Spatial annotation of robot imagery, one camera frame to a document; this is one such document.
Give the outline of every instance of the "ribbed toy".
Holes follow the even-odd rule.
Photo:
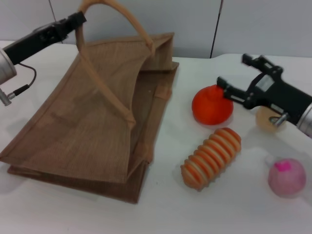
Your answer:
[[[230,128],[215,130],[181,165],[184,183],[201,190],[212,181],[241,150],[241,138]]]

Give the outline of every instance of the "pink ball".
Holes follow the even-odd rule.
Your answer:
[[[269,186],[280,197],[296,197],[304,189],[306,182],[305,170],[295,159],[283,159],[270,168]]]

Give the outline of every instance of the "red rubber object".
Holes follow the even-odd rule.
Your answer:
[[[233,102],[223,97],[223,89],[217,85],[200,90],[192,102],[194,118],[206,125],[226,121],[233,112]]]

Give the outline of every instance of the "orange toy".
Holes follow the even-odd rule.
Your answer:
[[[194,118],[206,125],[226,121],[233,112],[233,102],[223,97],[223,89],[217,85],[200,90],[192,102]]]
[[[241,150],[241,138],[230,128],[215,130],[181,166],[184,183],[201,190],[208,186]]]

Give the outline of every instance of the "white table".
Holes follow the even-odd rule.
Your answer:
[[[0,42],[4,47],[9,42]],[[38,72],[35,84],[0,105],[0,150],[19,132],[49,96],[74,60],[74,45],[57,44],[24,63]],[[271,57],[285,68],[284,80],[312,94],[312,58]],[[240,64],[240,55],[214,59],[174,58],[180,63],[159,131],[155,160],[140,201],[132,205],[6,173],[0,166],[0,233],[4,234],[302,234],[311,233],[312,207],[304,199],[281,199],[268,184],[267,155],[312,154],[312,140],[291,124],[276,136],[255,127],[254,112],[239,105],[229,127],[242,137],[242,152],[220,178],[202,192],[187,188],[179,165],[212,130],[194,121],[195,93],[223,76],[246,89],[258,74]],[[1,87],[6,93],[29,83],[31,70],[16,66],[18,76]]]

